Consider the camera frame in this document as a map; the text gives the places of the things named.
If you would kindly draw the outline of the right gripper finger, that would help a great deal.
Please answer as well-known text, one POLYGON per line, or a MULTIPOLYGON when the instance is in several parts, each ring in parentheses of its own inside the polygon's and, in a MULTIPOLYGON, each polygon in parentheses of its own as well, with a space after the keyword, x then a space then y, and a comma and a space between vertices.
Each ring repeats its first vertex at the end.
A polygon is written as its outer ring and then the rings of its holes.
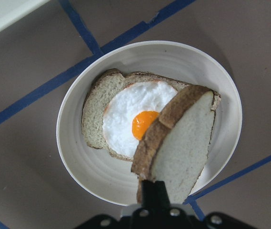
POLYGON ((168 209, 171 203, 165 183, 143 180, 141 182, 141 205, 146 209, 168 209))

